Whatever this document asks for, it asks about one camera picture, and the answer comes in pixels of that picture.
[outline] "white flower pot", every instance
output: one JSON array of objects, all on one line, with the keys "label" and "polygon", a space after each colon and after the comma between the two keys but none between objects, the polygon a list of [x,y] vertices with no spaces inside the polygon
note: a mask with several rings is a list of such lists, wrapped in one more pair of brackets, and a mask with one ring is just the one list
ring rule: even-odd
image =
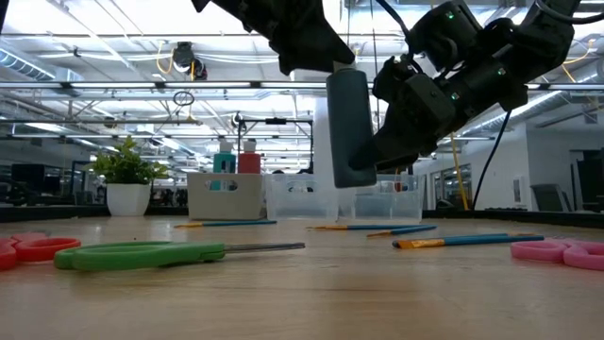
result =
[{"label": "white flower pot", "polygon": [[151,187],[144,184],[108,184],[107,205],[113,216],[143,216]]}]

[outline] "green plant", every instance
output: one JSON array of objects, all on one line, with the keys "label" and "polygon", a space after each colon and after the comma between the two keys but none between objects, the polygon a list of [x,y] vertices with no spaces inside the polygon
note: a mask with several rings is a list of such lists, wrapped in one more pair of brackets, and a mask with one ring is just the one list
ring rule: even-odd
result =
[{"label": "green plant", "polygon": [[128,136],[117,154],[99,154],[96,162],[88,164],[96,175],[105,176],[107,183],[149,184],[153,179],[167,176],[168,168],[158,162],[143,161],[132,149],[136,143]]}]

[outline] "red scissors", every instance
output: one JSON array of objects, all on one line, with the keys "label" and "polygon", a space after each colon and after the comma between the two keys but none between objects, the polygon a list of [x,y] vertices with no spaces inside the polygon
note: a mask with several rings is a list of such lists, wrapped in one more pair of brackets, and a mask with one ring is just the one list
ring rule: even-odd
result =
[{"label": "red scissors", "polygon": [[516,259],[563,263],[583,269],[604,270],[604,243],[584,241],[517,242],[511,245]]},{"label": "red scissors", "polygon": [[80,246],[77,239],[47,238],[43,232],[0,238],[0,270],[11,269],[18,262],[52,261],[57,251]]}]

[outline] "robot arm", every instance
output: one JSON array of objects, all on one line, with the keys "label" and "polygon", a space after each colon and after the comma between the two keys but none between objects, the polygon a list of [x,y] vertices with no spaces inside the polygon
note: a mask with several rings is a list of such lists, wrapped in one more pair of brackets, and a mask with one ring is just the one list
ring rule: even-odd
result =
[{"label": "robot arm", "polygon": [[[286,75],[296,68],[333,72],[334,61],[354,61],[325,20],[321,0],[211,1],[266,37]],[[197,11],[208,2],[193,0]],[[524,84],[560,66],[575,34],[571,23],[537,3],[572,16],[580,0],[539,0],[521,25],[501,18],[484,28],[462,0],[453,0],[429,11],[411,31],[385,1],[377,2],[403,26],[410,52],[400,62],[386,61],[374,81],[374,96],[389,107],[383,127],[350,161],[354,169],[411,164],[492,105],[511,111],[526,104]],[[424,74],[413,61],[416,54],[426,55],[440,75]]]},{"label": "robot arm", "polygon": [[[193,0],[201,12],[210,0]],[[333,72],[333,62],[351,64],[355,56],[327,23],[322,0],[211,0],[257,31],[279,54],[279,69]]]},{"label": "robot arm", "polygon": [[[549,0],[572,16],[579,0]],[[560,66],[575,31],[533,5],[521,25],[501,18],[482,28],[461,0],[443,3],[411,30],[410,53],[386,61],[373,93],[389,103],[384,126],[352,160],[354,168],[388,168],[429,155],[437,142],[494,104],[511,111],[527,104],[525,83]],[[416,70],[412,54],[424,53],[441,72]],[[458,67],[458,72],[447,74]]]}]

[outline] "table surface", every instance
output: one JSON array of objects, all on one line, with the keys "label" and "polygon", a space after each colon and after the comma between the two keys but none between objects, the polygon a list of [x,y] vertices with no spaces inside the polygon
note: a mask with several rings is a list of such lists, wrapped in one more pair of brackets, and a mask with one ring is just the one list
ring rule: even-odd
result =
[{"label": "table surface", "polygon": [[[0,272],[0,339],[602,339],[604,272],[514,260],[509,245],[415,250],[317,222],[173,229],[182,217],[85,218],[0,225],[84,244],[306,242],[216,263],[120,272],[49,263]],[[492,232],[604,241],[604,230],[427,220],[409,237]]]}]

